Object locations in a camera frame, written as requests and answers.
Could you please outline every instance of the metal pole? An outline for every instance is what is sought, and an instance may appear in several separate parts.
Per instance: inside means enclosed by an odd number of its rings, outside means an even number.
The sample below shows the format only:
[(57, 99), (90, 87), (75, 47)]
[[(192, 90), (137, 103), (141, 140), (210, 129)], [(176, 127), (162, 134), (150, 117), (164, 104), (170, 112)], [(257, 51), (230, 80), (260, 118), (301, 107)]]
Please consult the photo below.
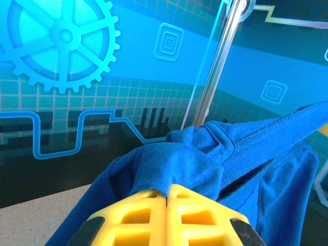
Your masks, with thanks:
[(246, 5), (247, 0), (234, 0), (232, 3), (230, 14), (216, 50), (206, 85), (194, 115), (192, 125), (195, 127), (200, 127), (205, 121), (206, 111), (211, 105), (224, 63), (226, 62), (225, 60), (227, 59), (232, 40), (238, 27), (239, 19)]

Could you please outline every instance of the glass panel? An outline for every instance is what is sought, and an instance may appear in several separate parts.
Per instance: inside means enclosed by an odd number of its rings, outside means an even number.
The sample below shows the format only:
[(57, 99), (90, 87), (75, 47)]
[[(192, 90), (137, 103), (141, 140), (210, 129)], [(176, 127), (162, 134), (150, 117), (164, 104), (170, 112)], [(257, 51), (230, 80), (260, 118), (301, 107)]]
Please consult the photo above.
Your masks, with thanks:
[[(328, 99), (328, 4), (320, 0), (251, 0), (239, 25), (206, 121), (257, 121), (287, 115)], [(309, 137), (324, 176), (327, 127)], [(302, 245), (325, 245), (328, 177), (309, 200)]]
[(190, 125), (226, 3), (1, 1), (0, 208), (91, 183), (192, 100)]

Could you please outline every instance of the gear icon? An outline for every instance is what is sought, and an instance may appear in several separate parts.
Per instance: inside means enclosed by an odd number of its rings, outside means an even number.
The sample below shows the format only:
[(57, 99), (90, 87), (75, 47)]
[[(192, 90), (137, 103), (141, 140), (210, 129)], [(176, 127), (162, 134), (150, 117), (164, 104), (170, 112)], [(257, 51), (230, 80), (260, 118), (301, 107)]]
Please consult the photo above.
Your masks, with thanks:
[[(78, 15), (74, 9), (74, 0), (63, 0), (61, 18), (59, 20), (54, 19), (47, 14), (35, 1), (30, 0), (6, 0), (1, 3), (0, 8), (0, 23), (2, 23), (2, 35), (0, 37), (0, 45), (2, 45), (4, 54), (0, 55), (0, 61), (12, 61), (15, 65), (13, 70), (14, 75), (18, 76), (26, 74), (29, 77), (28, 84), (33, 86), (37, 82), (44, 84), (44, 90), (50, 91), (51, 88), (58, 88), (61, 94), (65, 93), (66, 89), (72, 88), (74, 92), (78, 92), (80, 86), (91, 87), (91, 81), (101, 81), (101, 74), (103, 72), (109, 72), (108, 67), (110, 62), (116, 61), (116, 57), (113, 55), (114, 50), (119, 49), (119, 45), (116, 43), (116, 38), (120, 36), (120, 32), (115, 29), (115, 23), (118, 21), (117, 16), (112, 16), (110, 9), (113, 7), (112, 2), (104, 2), (104, 0), (81, 0), (84, 4), (90, 4), (97, 7), (97, 15), (101, 15), (102, 18), (97, 18), (96, 21), (80, 25), (74, 23), (73, 19)], [(17, 38), (14, 37), (14, 31), (10, 28), (9, 24), (19, 23), (19, 19), (22, 16), (22, 11), (27, 12), (40, 24), (45, 26), (49, 35), (41, 37), (37, 40), (27, 42), (24, 44), (20, 41), (20, 45), (17, 45)], [(102, 51), (105, 48), (105, 54), (100, 56), (95, 54), (90, 47), (87, 47), (83, 43), (83, 37), (90, 33), (101, 31), (109, 36), (109, 43), (102, 45)], [(51, 71), (45, 64), (38, 62), (34, 57), (42, 55), (42, 52), (52, 48), (58, 52), (58, 70)], [(82, 56), (90, 64), (83, 74), (85, 76), (74, 77), (76, 71), (70, 70), (70, 64), (78, 63), (79, 61), (72, 60), (72, 53), (75, 58), (78, 55)], [(59, 76), (47, 76), (46, 74), (58, 74)]]

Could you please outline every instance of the light blue wave graphic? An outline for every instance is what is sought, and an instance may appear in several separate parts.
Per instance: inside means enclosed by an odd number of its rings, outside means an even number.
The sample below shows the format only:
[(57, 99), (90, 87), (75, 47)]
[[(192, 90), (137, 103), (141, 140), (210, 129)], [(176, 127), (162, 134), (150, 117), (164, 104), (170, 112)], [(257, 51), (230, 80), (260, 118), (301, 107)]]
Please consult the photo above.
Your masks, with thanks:
[(29, 118), (33, 122), (33, 156), (39, 160), (58, 158), (63, 156), (74, 155), (78, 153), (82, 146), (82, 136), (83, 136), (83, 125), (84, 120), (89, 115), (104, 115), (109, 114), (109, 123), (124, 122), (128, 125), (131, 131), (136, 135), (142, 144), (149, 144), (152, 142), (164, 141), (165, 137), (150, 138), (145, 139), (138, 129), (133, 125), (133, 123), (127, 117), (115, 117), (115, 109), (90, 109), (83, 111), (77, 120), (77, 130), (76, 130), (76, 144), (75, 148), (72, 150), (64, 150), (54, 153), (42, 154), (41, 148), (41, 120), (38, 114), (31, 111), (3, 111), (0, 112), (0, 119), (9, 118)]

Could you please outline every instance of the blue fabric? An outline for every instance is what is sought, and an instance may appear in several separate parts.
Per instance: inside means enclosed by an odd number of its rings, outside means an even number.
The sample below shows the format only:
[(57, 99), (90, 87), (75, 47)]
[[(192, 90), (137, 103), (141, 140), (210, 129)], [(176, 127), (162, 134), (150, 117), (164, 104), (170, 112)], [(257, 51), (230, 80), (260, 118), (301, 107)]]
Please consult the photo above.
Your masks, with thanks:
[(328, 123), (328, 101), (279, 119), (208, 122), (171, 132), (113, 161), (47, 245), (66, 245), (94, 212), (143, 190), (177, 183), (243, 213), (268, 246), (300, 244), (319, 161), (304, 139)]

